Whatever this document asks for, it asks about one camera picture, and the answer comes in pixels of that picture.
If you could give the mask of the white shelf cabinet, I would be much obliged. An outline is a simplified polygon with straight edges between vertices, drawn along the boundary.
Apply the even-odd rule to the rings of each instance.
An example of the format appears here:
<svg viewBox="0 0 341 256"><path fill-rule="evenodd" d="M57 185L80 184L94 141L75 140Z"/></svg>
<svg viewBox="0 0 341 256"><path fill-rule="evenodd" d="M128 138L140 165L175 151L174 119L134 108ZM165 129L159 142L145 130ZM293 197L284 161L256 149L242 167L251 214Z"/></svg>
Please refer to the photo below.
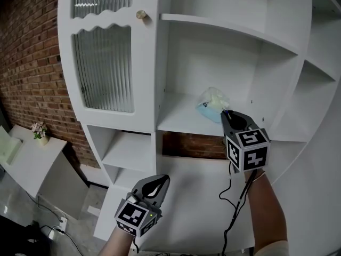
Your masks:
<svg viewBox="0 0 341 256"><path fill-rule="evenodd" d="M147 251L252 246L244 171L279 180L341 80L336 0L58 0L58 37L109 180L94 235Z"/></svg>

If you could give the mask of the white cabinet compartment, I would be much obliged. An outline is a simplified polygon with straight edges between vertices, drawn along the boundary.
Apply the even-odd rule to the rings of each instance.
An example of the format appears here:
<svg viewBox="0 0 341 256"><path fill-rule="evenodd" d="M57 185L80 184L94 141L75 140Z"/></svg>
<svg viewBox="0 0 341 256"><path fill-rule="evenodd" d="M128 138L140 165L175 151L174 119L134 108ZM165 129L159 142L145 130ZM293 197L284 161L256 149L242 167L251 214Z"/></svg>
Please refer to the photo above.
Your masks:
<svg viewBox="0 0 341 256"><path fill-rule="evenodd" d="M271 133L297 72L299 48L233 22L169 13L160 19L169 23L169 38L157 128L221 135L221 126L196 110L199 96L215 87L230 99L230 109Z"/></svg>

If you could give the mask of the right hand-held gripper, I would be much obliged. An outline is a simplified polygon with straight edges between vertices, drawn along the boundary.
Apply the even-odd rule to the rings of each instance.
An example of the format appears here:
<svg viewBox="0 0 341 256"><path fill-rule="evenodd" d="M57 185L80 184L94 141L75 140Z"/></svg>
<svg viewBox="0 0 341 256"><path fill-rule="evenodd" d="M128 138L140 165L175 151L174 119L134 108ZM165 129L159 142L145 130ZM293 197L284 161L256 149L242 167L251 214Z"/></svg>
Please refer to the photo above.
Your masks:
<svg viewBox="0 0 341 256"><path fill-rule="evenodd" d="M243 113L221 112L221 123L226 138L227 157L235 173L252 171L268 165L271 142L264 128ZM248 130L234 133L235 130Z"/></svg>

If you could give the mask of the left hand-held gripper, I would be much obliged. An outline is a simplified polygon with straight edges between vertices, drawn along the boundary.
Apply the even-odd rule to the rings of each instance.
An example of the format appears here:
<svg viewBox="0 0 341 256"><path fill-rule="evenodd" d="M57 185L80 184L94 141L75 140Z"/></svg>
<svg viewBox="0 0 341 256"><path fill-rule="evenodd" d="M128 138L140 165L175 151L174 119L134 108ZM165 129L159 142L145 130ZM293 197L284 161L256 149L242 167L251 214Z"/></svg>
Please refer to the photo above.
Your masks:
<svg viewBox="0 0 341 256"><path fill-rule="evenodd" d="M161 206L169 185L170 177L166 174L152 175L141 179L128 193L126 199L122 199L115 213L117 227L135 237L142 237L162 217ZM150 204L144 198L153 198Z"/></svg>

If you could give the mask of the ribbed glass cabinet door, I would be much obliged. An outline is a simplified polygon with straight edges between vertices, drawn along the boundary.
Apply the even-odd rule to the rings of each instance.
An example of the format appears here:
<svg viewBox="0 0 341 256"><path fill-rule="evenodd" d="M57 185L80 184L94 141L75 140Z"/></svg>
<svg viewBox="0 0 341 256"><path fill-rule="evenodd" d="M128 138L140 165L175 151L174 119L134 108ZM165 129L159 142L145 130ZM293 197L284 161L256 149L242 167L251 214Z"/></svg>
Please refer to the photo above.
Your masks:
<svg viewBox="0 0 341 256"><path fill-rule="evenodd" d="M62 71L81 123L154 130L157 9L158 0L58 0Z"/></svg>

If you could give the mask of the small potted flowers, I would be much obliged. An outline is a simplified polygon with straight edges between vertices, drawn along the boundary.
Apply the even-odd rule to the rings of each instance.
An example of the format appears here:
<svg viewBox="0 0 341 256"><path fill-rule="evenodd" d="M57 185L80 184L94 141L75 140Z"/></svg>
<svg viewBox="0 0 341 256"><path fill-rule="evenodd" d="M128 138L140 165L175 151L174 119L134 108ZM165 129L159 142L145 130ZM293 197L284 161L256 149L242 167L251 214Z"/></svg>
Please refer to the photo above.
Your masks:
<svg viewBox="0 0 341 256"><path fill-rule="evenodd" d="M47 126L44 122L36 122L31 125L30 129L34 134L34 139L37 140L41 146L45 146L49 142Z"/></svg>

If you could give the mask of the blue pack of tissues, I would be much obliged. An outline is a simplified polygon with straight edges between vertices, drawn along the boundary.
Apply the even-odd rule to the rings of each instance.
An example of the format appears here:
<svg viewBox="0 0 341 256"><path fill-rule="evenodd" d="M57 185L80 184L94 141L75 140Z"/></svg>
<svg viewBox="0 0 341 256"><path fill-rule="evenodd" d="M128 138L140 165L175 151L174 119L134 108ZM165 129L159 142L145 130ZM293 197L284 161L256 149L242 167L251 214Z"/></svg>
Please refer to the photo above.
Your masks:
<svg viewBox="0 0 341 256"><path fill-rule="evenodd" d="M199 96L196 110L212 122L221 124L221 112L229 105L230 99L221 90L209 87Z"/></svg>

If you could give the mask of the person's right forearm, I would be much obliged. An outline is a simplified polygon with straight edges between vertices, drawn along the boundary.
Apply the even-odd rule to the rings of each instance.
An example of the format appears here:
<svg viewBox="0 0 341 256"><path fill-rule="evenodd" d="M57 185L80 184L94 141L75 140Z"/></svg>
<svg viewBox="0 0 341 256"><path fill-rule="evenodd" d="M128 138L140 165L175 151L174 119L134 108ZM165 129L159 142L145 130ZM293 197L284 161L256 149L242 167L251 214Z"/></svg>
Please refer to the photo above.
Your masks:
<svg viewBox="0 0 341 256"><path fill-rule="evenodd" d="M255 240L253 256L289 256L286 218L262 169L251 183L248 200Z"/></svg>

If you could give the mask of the white low side table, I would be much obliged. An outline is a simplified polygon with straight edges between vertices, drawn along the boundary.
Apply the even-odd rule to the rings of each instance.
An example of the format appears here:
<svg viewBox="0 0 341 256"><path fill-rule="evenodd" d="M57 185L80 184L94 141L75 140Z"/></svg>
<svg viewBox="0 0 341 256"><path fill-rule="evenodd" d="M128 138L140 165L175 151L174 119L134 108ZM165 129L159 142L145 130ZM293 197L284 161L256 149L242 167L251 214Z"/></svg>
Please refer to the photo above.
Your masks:
<svg viewBox="0 0 341 256"><path fill-rule="evenodd" d="M67 142L49 138L42 146L33 138L33 133L16 125L9 132L20 139L22 145L5 171L30 196L41 196L44 200L65 213L78 219L82 212L88 186L69 163L63 153Z"/></svg>

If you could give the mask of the person's left forearm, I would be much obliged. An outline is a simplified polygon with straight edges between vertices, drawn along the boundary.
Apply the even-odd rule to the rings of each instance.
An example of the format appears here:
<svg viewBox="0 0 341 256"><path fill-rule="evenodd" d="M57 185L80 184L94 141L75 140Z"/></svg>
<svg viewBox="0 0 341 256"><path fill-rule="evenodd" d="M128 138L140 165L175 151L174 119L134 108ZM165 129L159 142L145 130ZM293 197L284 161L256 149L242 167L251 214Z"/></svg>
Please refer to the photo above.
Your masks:
<svg viewBox="0 0 341 256"><path fill-rule="evenodd" d="M128 256L134 236L115 227L98 256Z"/></svg>

